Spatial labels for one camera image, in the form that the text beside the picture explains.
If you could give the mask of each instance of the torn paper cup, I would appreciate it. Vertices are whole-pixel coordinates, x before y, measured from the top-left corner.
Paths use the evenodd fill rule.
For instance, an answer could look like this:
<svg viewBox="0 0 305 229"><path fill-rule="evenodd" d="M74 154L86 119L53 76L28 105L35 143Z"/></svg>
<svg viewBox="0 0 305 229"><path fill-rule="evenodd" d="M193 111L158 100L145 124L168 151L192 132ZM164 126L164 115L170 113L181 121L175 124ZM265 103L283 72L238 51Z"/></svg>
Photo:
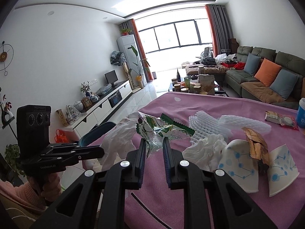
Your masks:
<svg viewBox="0 0 305 229"><path fill-rule="evenodd" d="M236 139L222 151L218 165L247 193L258 192L258 166L250 156L249 142Z"/></svg>
<svg viewBox="0 0 305 229"><path fill-rule="evenodd" d="M287 188L298 177L298 168L293 161L287 145L280 146L269 153L268 169L269 197Z"/></svg>

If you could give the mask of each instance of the wine bottle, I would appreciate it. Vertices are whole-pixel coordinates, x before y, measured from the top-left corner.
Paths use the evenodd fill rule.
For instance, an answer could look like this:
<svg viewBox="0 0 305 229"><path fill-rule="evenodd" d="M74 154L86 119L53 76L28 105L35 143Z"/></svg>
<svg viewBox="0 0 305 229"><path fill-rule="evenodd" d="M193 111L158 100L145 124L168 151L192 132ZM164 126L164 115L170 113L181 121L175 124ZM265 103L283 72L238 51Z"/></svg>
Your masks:
<svg viewBox="0 0 305 229"><path fill-rule="evenodd" d="M177 68L177 82L181 82L181 77L180 77L180 74L179 74L178 68Z"/></svg>

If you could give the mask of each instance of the pink tablecloth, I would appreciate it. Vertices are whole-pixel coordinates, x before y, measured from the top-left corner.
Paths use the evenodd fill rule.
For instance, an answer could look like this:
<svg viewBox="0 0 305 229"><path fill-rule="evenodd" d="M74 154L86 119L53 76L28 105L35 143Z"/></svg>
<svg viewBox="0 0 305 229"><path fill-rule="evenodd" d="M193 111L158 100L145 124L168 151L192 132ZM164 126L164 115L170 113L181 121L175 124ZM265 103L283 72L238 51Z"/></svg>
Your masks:
<svg viewBox="0 0 305 229"><path fill-rule="evenodd" d="M188 118L197 111L204 110L211 116L237 115L264 121L265 111L274 111L282 115L296 116L297 111L281 108L248 99L225 98L203 95L190 95L170 92L162 95L140 110L140 112L159 117L162 113L188 125ZM273 220L279 229L287 229L305 203L305 136L302 131L281 127L267 122L272 131L264 138L269 151L287 144L295 164L300 172L298 178L279 194L269 197L267 176L259 178L259 192L250 194L251 198ZM242 132L233 135L233 139L246 139ZM133 143L139 146L140 136L133 137ZM190 146L189 140L171 142L171 147L183 151ZM182 229L184 225L183 191L170 190L167 187L162 151L149 157L145 163L144 180L140 190L133 193L160 220L173 229ZM125 222L131 229L155 228L164 226L149 215L131 196L125 201Z"/></svg>

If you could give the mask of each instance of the blue chair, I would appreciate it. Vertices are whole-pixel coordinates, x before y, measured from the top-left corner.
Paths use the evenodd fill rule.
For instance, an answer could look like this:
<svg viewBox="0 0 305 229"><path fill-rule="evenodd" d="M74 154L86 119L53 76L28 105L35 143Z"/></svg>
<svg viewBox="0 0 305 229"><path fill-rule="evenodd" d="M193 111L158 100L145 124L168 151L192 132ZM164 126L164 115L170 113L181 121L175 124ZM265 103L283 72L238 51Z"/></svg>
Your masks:
<svg viewBox="0 0 305 229"><path fill-rule="evenodd" d="M79 140L78 144L81 147L86 147L93 143L95 140L103 136L105 133L109 132L112 128L116 126L115 123L109 121L105 122L103 124L100 124L98 127L94 128L90 132L88 132L86 135L82 136L82 138Z"/></svg>

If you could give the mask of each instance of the wall clock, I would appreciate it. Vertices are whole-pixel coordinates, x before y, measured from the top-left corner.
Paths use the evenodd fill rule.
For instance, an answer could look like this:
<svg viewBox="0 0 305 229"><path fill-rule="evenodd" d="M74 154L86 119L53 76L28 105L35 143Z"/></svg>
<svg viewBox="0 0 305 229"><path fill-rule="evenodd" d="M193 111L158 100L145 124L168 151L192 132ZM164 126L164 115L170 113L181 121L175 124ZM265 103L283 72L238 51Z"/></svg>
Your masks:
<svg viewBox="0 0 305 229"><path fill-rule="evenodd" d="M10 44L4 44L0 46L0 71L4 70L4 75L7 76L7 67L11 64L14 57L14 48Z"/></svg>

